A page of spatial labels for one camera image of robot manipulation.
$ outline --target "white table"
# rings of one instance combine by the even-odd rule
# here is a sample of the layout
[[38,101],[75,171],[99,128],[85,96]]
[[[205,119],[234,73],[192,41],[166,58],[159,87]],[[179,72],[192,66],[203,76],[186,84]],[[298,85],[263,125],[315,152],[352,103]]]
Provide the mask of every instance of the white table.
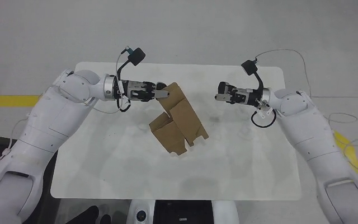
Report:
[[[81,62],[76,71],[114,74],[114,63]],[[284,88],[282,70],[260,67],[267,87]],[[132,102],[126,113],[92,110],[59,149],[51,194],[56,198],[296,200],[300,181],[296,154],[275,123],[251,124],[254,108],[214,100],[220,81],[256,88],[240,66],[131,64],[122,78],[177,82],[209,134],[182,156],[169,154],[150,132],[160,104]],[[96,108],[116,110],[115,102]]]

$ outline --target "cable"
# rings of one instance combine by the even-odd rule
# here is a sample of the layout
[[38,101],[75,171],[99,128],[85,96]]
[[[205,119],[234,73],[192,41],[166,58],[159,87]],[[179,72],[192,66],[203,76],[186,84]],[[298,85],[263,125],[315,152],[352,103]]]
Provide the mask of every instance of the cable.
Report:
[[346,155],[346,150],[347,150],[348,146],[354,146],[354,144],[352,144],[352,143],[357,142],[357,141],[358,141],[358,138],[354,139],[353,141],[351,141],[351,142],[348,143],[348,144],[345,144],[346,146],[345,146],[344,149],[343,149],[343,155],[344,155],[345,159],[349,162],[349,164],[350,164],[351,166],[353,166],[353,167],[356,168],[356,169],[358,169],[358,167],[356,167],[356,166],[351,162],[351,160],[347,157],[347,155]]
[[304,73],[305,73],[305,76],[306,76],[306,80],[307,80],[307,84],[308,84],[308,87],[309,87],[309,97],[311,97],[311,85],[309,84],[309,81],[308,81],[308,75],[307,75],[307,69],[306,69],[306,61],[304,60],[302,54],[300,52],[298,52],[297,50],[293,50],[293,49],[275,49],[275,50],[268,50],[266,52],[262,52],[258,55],[255,56],[255,61],[257,61],[257,57],[260,56],[260,55],[263,55],[263,54],[266,54],[268,52],[277,52],[279,50],[287,50],[287,51],[291,51],[291,52],[296,52],[297,54],[300,55],[302,61],[303,61],[303,67],[304,67]]
[[75,96],[71,95],[69,92],[67,92],[66,90],[64,90],[63,88],[61,88],[61,87],[59,87],[59,86],[51,85],[50,87],[56,87],[58,90],[61,90],[61,91],[65,92],[65,93],[68,94],[69,96],[73,97],[75,100],[79,101],[81,104],[85,104],[86,106],[91,107],[93,110],[97,110],[97,111],[102,112],[102,113],[105,113],[105,114],[115,114],[115,113],[117,113],[117,112],[120,110],[120,108],[119,108],[119,109],[116,110],[115,112],[102,111],[102,110],[99,110],[99,109],[95,108],[94,105],[91,105],[91,104],[86,103],[86,102],[82,102],[82,100],[80,100],[80,99],[76,98]]
[[118,67],[118,62],[119,62],[119,58],[122,56],[122,54],[124,54],[126,52],[126,49],[124,49],[119,55],[118,55],[118,59],[117,59],[117,62],[116,62],[116,76],[117,76],[117,85],[118,85],[118,90],[119,90],[119,94],[120,94],[120,96],[121,96],[121,104],[119,105],[119,110],[122,108],[122,106],[123,106],[123,93],[122,93],[122,91],[121,91],[121,87],[120,87],[120,85],[119,85],[119,81],[120,81],[120,79],[119,79],[119,77],[118,77],[118,72],[117,72],[117,67]]
[[[268,52],[276,52],[276,51],[279,51],[279,50],[292,51],[292,52],[296,52],[297,54],[300,55],[300,57],[301,57],[301,59],[302,59],[302,61],[303,61],[304,73],[305,73],[306,80],[307,80],[307,84],[308,84],[308,87],[309,87],[309,97],[311,98],[311,97],[312,97],[311,85],[310,85],[310,83],[309,83],[309,81],[308,81],[308,75],[307,75],[307,69],[306,69],[306,61],[304,60],[302,54],[301,54],[300,52],[298,52],[297,50],[293,50],[293,49],[275,49],[275,50],[268,50],[268,51],[266,51],[266,52],[262,52],[262,53],[256,55],[256,56],[255,56],[255,61],[257,61],[257,57],[259,57],[259,56],[261,56],[261,55],[263,55],[263,54],[265,54],[265,53],[268,53]],[[354,118],[354,120],[349,121],[349,122],[342,122],[342,121],[339,121],[339,120],[333,120],[333,119],[331,119],[331,116],[332,116],[332,115],[335,115],[335,114],[341,114],[341,115],[350,116],[350,117]],[[331,122],[336,122],[336,123],[341,123],[341,124],[348,124],[348,123],[354,123],[354,122],[358,121],[358,118],[357,118],[356,116],[351,115],[351,114],[346,114],[346,113],[330,113],[329,116],[328,116],[328,118],[326,118],[326,119],[328,120],[329,126],[331,126]],[[354,142],[357,142],[357,141],[358,141],[358,138],[357,138],[357,139],[354,139],[353,141],[350,141],[349,143],[343,143],[342,141],[340,141],[340,140],[337,138],[337,136],[336,136],[335,134],[333,135],[333,137],[335,138],[335,140],[336,140],[337,142],[340,142],[341,144],[343,144],[343,145],[345,146],[344,149],[343,149],[343,156],[344,156],[345,159],[348,161],[348,163],[349,163],[350,165],[352,165],[354,168],[358,169],[358,167],[356,167],[356,166],[350,161],[350,159],[349,159],[349,158],[347,157],[347,155],[346,155],[346,150],[347,150],[347,148],[348,148],[349,146],[358,147],[358,144],[353,144]]]
[[253,117],[257,114],[257,111],[255,111],[255,112],[251,115],[251,122],[252,122],[255,126],[259,127],[259,128],[268,128],[269,126],[271,126],[271,125],[274,124],[274,122],[275,122],[275,120],[276,120],[276,118],[277,118],[276,111],[273,110],[272,112],[274,113],[274,119],[272,120],[272,122],[271,122],[270,124],[268,124],[268,125],[266,125],[266,126],[258,125],[258,124],[256,124],[255,121],[253,120]]
[[21,120],[18,120],[18,121],[16,122],[16,124],[13,126],[13,128],[12,128],[12,130],[11,130],[9,146],[2,152],[2,154],[1,154],[1,156],[0,156],[0,160],[3,159],[6,155],[8,155],[8,154],[11,152],[12,140],[13,140],[13,132],[14,132],[16,126],[17,126],[20,122],[22,122],[22,121],[24,121],[24,120],[27,120],[27,119],[28,119],[28,117],[27,117],[27,118],[24,118],[24,119],[21,119]]

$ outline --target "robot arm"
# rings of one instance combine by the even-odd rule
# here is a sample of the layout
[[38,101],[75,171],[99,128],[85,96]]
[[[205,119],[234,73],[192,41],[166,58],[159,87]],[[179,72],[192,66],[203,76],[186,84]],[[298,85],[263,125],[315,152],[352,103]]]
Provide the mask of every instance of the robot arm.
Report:
[[286,138],[314,174],[318,201],[329,222],[356,223],[357,174],[336,146],[328,121],[305,92],[286,89],[273,92],[264,88],[255,63],[249,60],[242,67],[248,75],[255,74],[260,83],[258,89],[241,89],[221,82],[215,99],[254,106],[261,116],[273,111]]
[[[120,80],[129,100],[167,97],[166,85]],[[28,114],[18,141],[0,157],[0,223],[21,223],[42,194],[43,174],[58,148],[71,137],[96,102],[122,97],[115,76],[64,71]]]

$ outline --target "cardboard box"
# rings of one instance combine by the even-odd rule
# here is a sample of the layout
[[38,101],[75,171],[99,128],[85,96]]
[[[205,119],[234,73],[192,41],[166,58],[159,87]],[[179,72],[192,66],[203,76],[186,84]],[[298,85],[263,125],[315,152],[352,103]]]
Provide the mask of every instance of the cardboard box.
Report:
[[181,155],[187,151],[184,139],[189,146],[193,146],[197,137],[207,139],[209,136],[178,84],[174,82],[164,90],[169,92],[169,96],[158,101],[166,113],[157,117],[149,126],[169,153]]

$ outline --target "box flap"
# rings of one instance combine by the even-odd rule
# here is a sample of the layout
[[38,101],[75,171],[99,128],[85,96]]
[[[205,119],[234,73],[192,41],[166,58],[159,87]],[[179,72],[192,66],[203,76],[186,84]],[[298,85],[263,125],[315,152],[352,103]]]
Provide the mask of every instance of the box flap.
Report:
[[178,155],[181,155],[186,152],[184,135],[174,122],[170,122],[152,132],[169,153],[175,152]]
[[158,101],[169,116],[171,116],[170,110],[185,99],[185,95],[176,82],[165,87],[164,90],[169,92],[169,96],[167,98],[159,98]]

